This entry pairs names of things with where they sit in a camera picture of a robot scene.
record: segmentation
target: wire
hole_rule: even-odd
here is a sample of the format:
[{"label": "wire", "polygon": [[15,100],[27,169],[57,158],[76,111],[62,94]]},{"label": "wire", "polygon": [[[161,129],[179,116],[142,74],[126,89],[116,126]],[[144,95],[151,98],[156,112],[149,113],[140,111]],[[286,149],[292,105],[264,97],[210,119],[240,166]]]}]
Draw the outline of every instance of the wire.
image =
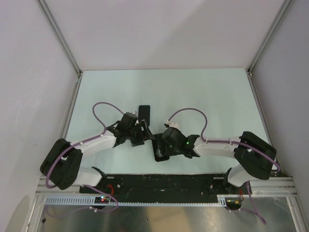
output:
[{"label": "wire", "polygon": [[111,195],[113,196],[114,195],[114,188],[112,187],[111,184],[107,185],[107,187],[111,188],[112,189],[112,192],[111,192]]},{"label": "wire", "polygon": [[256,149],[253,146],[250,146],[250,145],[248,145],[246,143],[242,143],[242,142],[238,142],[238,141],[232,141],[232,140],[207,140],[206,142],[207,143],[222,143],[222,144],[229,144],[229,143],[231,143],[231,144],[238,144],[240,146],[244,146],[244,147],[246,147],[248,149],[251,149],[252,151],[258,153],[259,155],[263,156],[265,159],[267,159],[269,162],[271,162],[273,165],[275,165],[276,168],[277,168],[275,170],[275,172],[280,172],[280,170],[281,170],[280,166],[274,160],[272,160],[270,157],[268,157],[266,154],[264,154],[260,150]]},{"label": "wire", "polygon": [[199,109],[196,109],[196,108],[183,108],[183,109],[177,110],[175,113],[173,113],[172,116],[169,117],[168,121],[170,121],[176,114],[178,114],[179,112],[184,111],[184,110],[194,110],[194,111],[198,111],[199,113],[201,113],[201,114],[204,116],[204,118],[205,118],[205,125],[204,125],[204,127],[203,127],[203,129],[202,129],[202,132],[201,132],[201,138],[202,138],[202,140],[203,140],[204,142],[206,142],[206,140],[205,140],[204,137],[203,137],[203,133],[204,133],[206,127],[207,127],[208,120],[207,120],[207,117],[206,117],[206,115],[204,114],[203,111],[201,111],[201,110],[199,110]]},{"label": "wire", "polygon": [[183,109],[180,109],[180,110],[176,111],[175,113],[173,113],[172,116],[168,119],[168,121],[170,121],[176,114],[178,114],[179,112],[184,111],[184,110],[194,110],[194,111],[198,111],[199,113],[201,113],[201,114],[204,116],[204,118],[205,118],[205,125],[204,125],[204,127],[203,127],[203,129],[202,129],[202,132],[201,132],[201,140],[203,140],[204,142],[206,142],[206,143],[222,143],[222,144],[238,144],[238,145],[240,145],[240,146],[244,146],[244,147],[246,147],[246,148],[248,148],[248,149],[251,149],[252,151],[258,153],[259,155],[263,156],[265,159],[267,159],[269,162],[271,162],[273,165],[275,165],[276,168],[277,168],[277,169],[275,170],[275,172],[279,172],[279,171],[281,170],[280,166],[279,166],[274,160],[272,160],[272,159],[271,159],[270,157],[268,157],[266,154],[264,154],[263,152],[259,151],[258,149],[256,149],[256,148],[253,147],[253,146],[250,146],[250,145],[245,144],[245,143],[242,143],[242,142],[231,141],[231,140],[206,140],[206,139],[204,138],[204,135],[203,135],[203,134],[204,134],[204,131],[205,131],[206,127],[207,127],[208,120],[207,120],[207,117],[206,117],[206,115],[204,114],[204,112],[202,112],[201,110],[198,110],[198,109],[196,109],[196,108],[183,108]]},{"label": "wire", "polygon": [[84,206],[84,207],[77,208],[77,209],[75,209],[75,210],[73,210],[73,211],[71,211],[71,212],[69,212],[69,213],[62,214],[62,215],[51,215],[51,214],[48,212],[49,206],[47,206],[47,208],[45,209],[45,213],[46,213],[48,216],[50,216],[51,218],[64,218],[64,217],[66,217],[66,216],[69,216],[69,215],[71,215],[71,214],[73,214],[73,213],[75,213],[75,212],[77,212],[77,211],[83,210],[83,209],[93,209],[95,212],[97,212],[97,211],[99,211],[99,212],[110,212],[110,211],[114,211],[115,209],[118,208],[119,202],[118,202],[112,195],[109,195],[109,194],[107,194],[107,193],[105,193],[105,192],[102,192],[102,191],[100,191],[100,190],[98,190],[98,189],[96,189],[96,188],[94,188],[94,187],[92,187],[92,186],[89,186],[89,185],[85,185],[85,187],[90,188],[90,189],[92,189],[93,191],[96,191],[96,192],[98,192],[98,193],[100,193],[100,194],[102,194],[102,195],[104,195],[104,196],[110,197],[110,199],[112,199],[112,200],[116,203],[116,206],[115,206],[114,208],[112,208],[112,209],[105,209],[105,210],[103,210],[103,209],[97,209],[97,208],[94,208],[94,207],[91,207],[91,206]]},{"label": "wire", "polygon": [[[84,140],[82,140],[82,141],[80,141],[80,142],[78,142],[78,143],[75,143],[75,144],[69,146],[67,149],[65,149],[63,152],[61,152],[61,154],[56,158],[56,160],[54,161],[54,163],[52,164],[52,166],[50,167],[50,169],[49,169],[49,171],[48,171],[48,173],[47,173],[47,175],[46,175],[45,185],[46,185],[46,187],[47,187],[48,189],[53,189],[53,188],[56,187],[56,185],[53,185],[53,186],[52,186],[52,185],[50,185],[48,182],[49,182],[50,176],[51,176],[51,174],[52,174],[52,172],[53,172],[55,166],[57,165],[57,163],[61,160],[61,158],[62,158],[68,151],[70,151],[70,150],[73,149],[74,147],[80,145],[81,143],[87,143],[87,142],[90,142],[90,141],[92,141],[92,140],[94,140],[94,139],[97,139],[97,138],[101,137],[101,135],[103,135],[103,134],[106,132],[106,126],[105,126],[105,124],[99,119],[99,117],[97,116],[97,114],[96,114],[96,112],[95,112],[95,107],[96,107],[97,105],[99,105],[99,104],[110,105],[110,106],[114,107],[115,109],[117,109],[120,113],[124,114],[124,112],[123,112],[122,110],[120,110],[118,107],[116,107],[115,105],[113,105],[113,104],[111,104],[111,103],[102,102],[102,101],[101,101],[101,102],[97,102],[96,104],[94,104],[93,107],[92,107],[92,113],[93,113],[94,117],[97,119],[97,121],[98,121],[98,122],[103,126],[103,128],[104,128],[102,134],[93,136],[93,137],[88,138],[88,139],[84,139]],[[89,186],[89,185],[85,185],[85,186],[88,187],[88,188],[90,188],[90,189],[92,189],[93,191],[96,191],[96,192],[98,192],[98,193],[101,193],[101,194],[103,194],[103,195],[105,195],[105,196],[110,197],[110,199],[112,199],[112,200],[114,200],[114,202],[116,202],[116,207],[114,207],[114,208],[112,208],[112,209],[109,209],[109,210],[95,209],[95,212],[96,212],[96,211],[99,211],[99,212],[110,212],[110,211],[113,211],[113,210],[115,210],[115,209],[118,208],[118,201],[112,196],[112,195],[113,195],[113,187],[112,187],[112,186],[111,186],[111,188],[112,188],[112,195],[109,195],[109,194],[107,194],[107,193],[104,193],[104,192],[102,192],[102,191],[96,189],[95,187],[92,187],[92,186]],[[47,208],[47,209],[46,209],[46,213],[47,213],[47,215],[49,215],[50,217],[61,218],[61,217],[66,217],[67,215],[70,215],[70,214],[72,214],[72,213],[74,213],[74,212],[76,212],[76,211],[79,211],[79,210],[82,210],[82,209],[86,209],[86,208],[88,208],[88,206],[78,208],[78,209],[76,209],[76,210],[73,210],[73,211],[70,212],[70,213],[67,213],[67,214],[64,214],[64,215],[60,215],[60,216],[52,216],[51,214],[48,213],[48,208]]]},{"label": "wire", "polygon": [[249,212],[249,213],[255,214],[256,216],[258,216],[258,218],[261,220],[261,222],[262,222],[264,225],[266,225],[267,222],[266,222],[265,219],[260,215],[259,211],[257,210],[257,208],[256,208],[256,206],[255,206],[255,204],[254,204],[254,202],[253,202],[252,196],[251,196],[251,194],[250,194],[250,189],[249,189],[249,187],[250,187],[250,185],[249,185],[250,182],[247,181],[246,184],[247,184],[246,187],[247,187],[248,195],[249,195],[251,204],[252,204],[252,206],[253,206],[253,208],[254,208],[254,211],[251,210],[251,209],[230,209],[228,206],[226,206],[226,208],[227,208],[227,210],[228,210],[229,212],[230,212],[230,211],[245,211],[245,212]]},{"label": "wire", "polygon": [[[124,112],[123,112],[122,110],[120,110],[117,106],[115,106],[115,105],[113,105],[113,104],[111,104],[111,103],[108,103],[108,102],[104,102],[104,101],[103,101],[103,102],[102,102],[102,101],[101,101],[101,102],[97,102],[96,104],[93,105],[93,107],[92,107],[93,116],[94,116],[94,117],[98,120],[98,122],[103,126],[104,130],[103,130],[102,134],[105,134],[105,132],[106,132],[106,126],[105,126],[105,124],[99,119],[99,117],[97,116],[97,114],[96,114],[96,112],[95,112],[95,107],[96,107],[97,105],[99,105],[99,104],[110,105],[110,106],[114,107],[116,110],[118,110],[118,111],[119,111],[120,113],[122,113],[122,114],[124,114]],[[51,176],[51,174],[52,174],[52,172],[53,172],[55,166],[57,165],[57,163],[61,160],[61,158],[62,158],[68,151],[70,151],[70,150],[73,149],[74,147],[80,145],[81,143],[87,143],[87,142],[90,142],[90,141],[92,141],[92,140],[94,140],[94,139],[97,139],[97,138],[99,138],[99,137],[101,137],[101,134],[98,134],[98,135],[93,136],[93,137],[88,138],[88,139],[84,139],[84,140],[82,140],[82,141],[80,141],[80,142],[78,142],[78,143],[75,143],[75,144],[69,146],[67,149],[65,149],[63,152],[61,152],[61,154],[56,158],[56,160],[54,161],[54,163],[52,164],[52,166],[50,167],[50,169],[49,169],[49,171],[48,171],[48,173],[47,173],[47,175],[46,175],[46,180],[45,180],[45,185],[46,185],[46,187],[47,187],[48,189],[53,189],[53,188],[56,187],[56,185],[53,185],[53,186],[50,185],[50,184],[48,183],[48,181],[49,181],[49,179],[50,179],[50,176]]]},{"label": "wire", "polygon": [[239,193],[240,193],[240,196],[242,197],[242,200],[241,200],[241,201],[243,202],[245,199],[244,199],[244,197],[243,197],[243,194],[242,194],[241,189],[239,189]]}]

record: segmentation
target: metal extrusion bar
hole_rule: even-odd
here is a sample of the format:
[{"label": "metal extrusion bar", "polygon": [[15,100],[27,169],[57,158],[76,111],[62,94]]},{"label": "metal extrusion bar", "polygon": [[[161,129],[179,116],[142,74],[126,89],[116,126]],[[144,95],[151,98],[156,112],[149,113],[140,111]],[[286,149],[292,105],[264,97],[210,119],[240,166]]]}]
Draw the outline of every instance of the metal extrusion bar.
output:
[{"label": "metal extrusion bar", "polygon": [[75,69],[76,73],[79,75],[81,73],[80,68],[78,67],[77,62],[76,62],[71,50],[69,49],[69,46],[68,46],[66,40],[64,39],[63,35],[61,34],[61,31],[60,31],[53,15],[52,15],[50,9],[48,8],[45,0],[36,0],[36,2],[38,3],[40,9],[42,10],[48,24],[50,25],[52,31],[54,32],[56,38],[58,39],[60,46],[62,47],[64,53],[68,57],[71,65]]},{"label": "metal extrusion bar", "polygon": [[295,197],[287,197],[286,198],[291,215],[294,221],[294,225],[297,232],[309,231],[308,221],[299,210],[299,204]]},{"label": "metal extrusion bar", "polygon": [[23,232],[37,232],[40,225],[40,218],[44,209],[44,201],[46,197],[44,196],[35,196],[35,204],[30,211],[30,221],[27,225],[27,228],[23,229]]},{"label": "metal extrusion bar", "polygon": [[261,58],[261,56],[263,55],[265,49],[267,48],[267,46],[269,45],[271,39],[274,37],[274,35],[276,34],[280,24],[282,23],[284,17],[286,16],[287,12],[289,11],[289,9],[292,6],[292,3],[295,0],[285,0],[284,3],[282,4],[279,12],[277,13],[273,23],[271,24],[265,38],[263,39],[263,42],[261,44],[261,46],[259,47],[257,53],[255,54],[253,61],[251,62],[250,66],[249,66],[249,71],[252,72],[254,70],[254,68],[256,67],[256,64],[258,63],[259,59]]},{"label": "metal extrusion bar", "polygon": [[[254,197],[296,197],[297,190],[292,177],[271,177],[269,180],[250,181]],[[65,190],[58,188],[48,189],[45,186],[45,178],[42,177],[36,191],[37,195],[48,196],[97,196],[97,194],[81,194],[80,186],[71,186]],[[231,195],[218,195],[219,197],[231,197]]]},{"label": "metal extrusion bar", "polygon": [[[106,205],[106,203],[95,203],[95,196],[49,196],[46,205]],[[219,207],[226,206],[225,198],[218,197],[218,203],[122,203],[119,206],[207,206]]]},{"label": "metal extrusion bar", "polygon": [[268,124],[267,124],[267,121],[266,121],[265,111],[262,107],[258,92],[256,90],[256,86],[254,84],[252,74],[249,73],[249,71],[246,71],[246,73],[247,73],[248,81],[249,81],[249,84],[250,84],[250,87],[251,87],[251,91],[253,93],[253,97],[254,97],[254,100],[255,100],[255,103],[256,103],[256,106],[257,106],[257,110],[258,110],[260,117],[261,117],[261,120],[262,120],[262,124],[263,124],[264,130],[265,130],[265,133],[266,133],[266,137],[267,137],[269,143],[272,146],[274,146],[274,142],[272,140],[272,136],[271,136],[271,133],[269,131],[269,127],[268,127]]},{"label": "metal extrusion bar", "polygon": [[72,94],[72,97],[70,99],[68,111],[66,113],[66,118],[65,118],[64,123],[62,125],[60,138],[65,138],[67,136],[69,126],[70,126],[70,122],[71,122],[71,118],[72,118],[72,115],[73,115],[74,106],[75,106],[76,99],[77,99],[78,90],[79,90],[79,87],[80,87],[81,82],[82,82],[82,77],[83,77],[83,72],[80,74],[79,78],[75,82],[73,94]]}]

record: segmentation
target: black bracket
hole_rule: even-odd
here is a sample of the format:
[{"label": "black bracket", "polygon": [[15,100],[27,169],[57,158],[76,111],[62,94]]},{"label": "black bracket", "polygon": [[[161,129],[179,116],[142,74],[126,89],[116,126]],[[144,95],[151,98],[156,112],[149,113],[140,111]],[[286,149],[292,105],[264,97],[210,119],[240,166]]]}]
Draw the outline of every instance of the black bracket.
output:
[{"label": "black bracket", "polygon": [[194,143],[199,135],[185,137],[177,128],[168,127],[162,134],[155,135],[153,140],[155,161],[168,160],[170,156],[184,155],[189,159],[199,157],[193,150]]},{"label": "black bracket", "polygon": [[[249,131],[245,131],[242,136],[239,137],[242,143],[248,144],[272,160],[276,157],[276,149],[257,137],[255,134]],[[255,151],[250,151],[247,147],[239,145],[234,149],[234,157],[242,165],[242,167],[255,178],[261,180],[268,180],[272,169],[272,163],[266,158],[261,156]]]},{"label": "black bracket", "polygon": [[[54,146],[48,153],[43,161],[40,171],[43,175],[47,176],[49,169],[55,162],[57,157],[68,147],[70,142],[65,139],[59,139],[55,142]],[[79,167],[82,162],[82,152],[79,149],[72,148],[64,157],[67,159],[60,160],[53,169],[50,180],[61,190],[70,187],[77,178]]]},{"label": "black bracket", "polygon": [[130,140],[132,146],[145,144],[146,140],[155,139],[150,132],[145,120],[137,123],[138,117],[132,113],[125,113],[117,126],[109,126],[108,131],[116,137],[115,146],[123,144],[126,140]]}]

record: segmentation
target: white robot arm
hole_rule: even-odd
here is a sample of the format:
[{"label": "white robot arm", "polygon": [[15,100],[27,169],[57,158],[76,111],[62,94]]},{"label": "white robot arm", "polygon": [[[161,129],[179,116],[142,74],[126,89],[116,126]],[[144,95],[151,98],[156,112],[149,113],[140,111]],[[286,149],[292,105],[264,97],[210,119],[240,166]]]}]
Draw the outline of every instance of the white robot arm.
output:
[{"label": "white robot arm", "polygon": [[[244,182],[252,179],[269,179],[276,150],[251,132],[245,131],[242,136],[227,140],[204,139],[199,135],[185,137],[177,123],[169,123],[164,133],[153,136],[144,120],[131,113],[125,113],[121,121],[107,127],[106,132],[81,142],[68,142],[59,139],[47,155],[40,171],[49,176],[55,186],[66,189],[71,185],[96,186],[105,173],[96,167],[80,167],[81,161],[87,157],[130,140],[132,146],[142,145],[151,139],[156,161],[168,160],[170,156],[183,154],[188,158],[201,156],[222,156],[236,159],[239,165],[229,169],[225,176],[226,188],[235,191]],[[243,145],[268,156],[268,160]],[[62,158],[53,167],[55,160]]]},{"label": "white robot arm", "polygon": [[241,136],[228,139],[202,138],[199,135],[185,137],[175,122],[167,122],[167,129],[155,135],[153,140],[156,161],[168,160],[170,156],[181,155],[188,158],[201,156],[221,156],[236,159],[239,165],[230,168],[226,175],[226,187],[240,187],[253,179],[267,180],[270,177],[276,149],[245,131]]},{"label": "white robot arm", "polygon": [[83,159],[123,144],[126,140],[130,140],[132,146],[138,146],[154,138],[145,120],[138,121],[135,114],[125,113],[120,121],[107,127],[100,135],[81,142],[57,140],[42,163],[40,171],[60,189],[67,189],[71,185],[96,186],[105,174],[96,167],[80,167]]}]

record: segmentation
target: white backdrop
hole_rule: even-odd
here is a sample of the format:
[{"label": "white backdrop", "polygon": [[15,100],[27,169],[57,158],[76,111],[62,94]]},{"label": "white backdrop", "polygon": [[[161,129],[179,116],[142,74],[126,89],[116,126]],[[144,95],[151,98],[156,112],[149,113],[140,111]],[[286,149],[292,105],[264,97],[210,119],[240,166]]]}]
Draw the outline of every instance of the white backdrop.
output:
[{"label": "white backdrop", "polygon": [[283,0],[46,0],[83,70],[248,68]]},{"label": "white backdrop", "polygon": [[309,1],[293,3],[253,77],[278,150],[309,219]]},{"label": "white backdrop", "polygon": [[34,0],[0,2],[0,231],[19,232],[77,78]]}]

